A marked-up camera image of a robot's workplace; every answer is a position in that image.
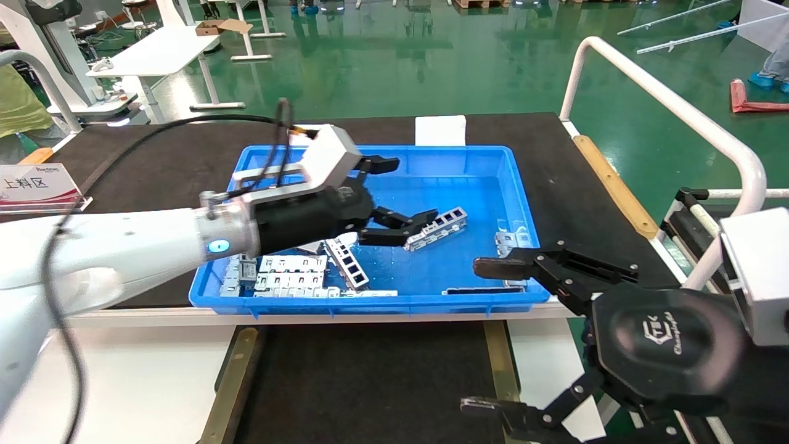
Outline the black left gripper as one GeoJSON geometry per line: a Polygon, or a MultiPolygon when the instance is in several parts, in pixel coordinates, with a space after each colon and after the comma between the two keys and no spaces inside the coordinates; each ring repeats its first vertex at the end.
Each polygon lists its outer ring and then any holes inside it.
{"type": "Polygon", "coordinates": [[[399,164],[398,158],[361,157],[352,168],[357,171],[351,179],[355,184],[254,205],[259,237],[255,256],[272,255],[352,231],[359,231],[360,245],[402,247],[434,222],[438,211],[406,216],[383,206],[374,208],[372,195],[362,186],[369,175],[391,173],[399,164]],[[381,228],[366,227],[369,219],[381,228]]]}

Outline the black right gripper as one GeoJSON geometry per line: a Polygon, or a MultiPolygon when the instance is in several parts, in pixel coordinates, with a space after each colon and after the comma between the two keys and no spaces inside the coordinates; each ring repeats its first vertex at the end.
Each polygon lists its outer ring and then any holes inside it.
{"type": "Polygon", "coordinates": [[[595,391],[631,408],[667,408],[691,415],[724,413],[750,337],[735,305],[699,290],[612,287],[594,293],[572,274],[604,284],[639,281],[637,264],[611,263],[558,245],[513,248],[503,258],[479,257],[473,272],[502,281],[536,280],[575,315],[588,315],[592,368],[544,409],[516,401],[463,397],[466,415],[501,422],[505,434],[532,443],[581,443],[563,421],[595,391]]]}

